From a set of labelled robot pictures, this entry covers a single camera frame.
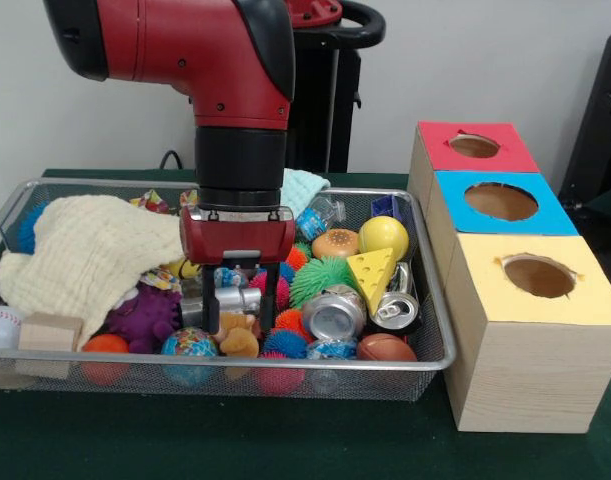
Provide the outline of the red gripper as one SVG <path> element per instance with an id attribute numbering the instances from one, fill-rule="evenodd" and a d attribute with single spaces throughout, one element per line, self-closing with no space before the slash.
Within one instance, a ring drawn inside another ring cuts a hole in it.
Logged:
<path id="1" fill-rule="evenodd" d="M 263 332 L 274 326 L 280 262 L 295 239 L 292 211 L 284 206 L 272 211 L 236 212 L 184 207 L 180 236 L 184 254 L 202 267 L 202 329 L 216 334 L 220 328 L 220 302 L 216 297 L 214 265 L 253 260 L 267 264 L 265 293 L 260 307 Z"/>

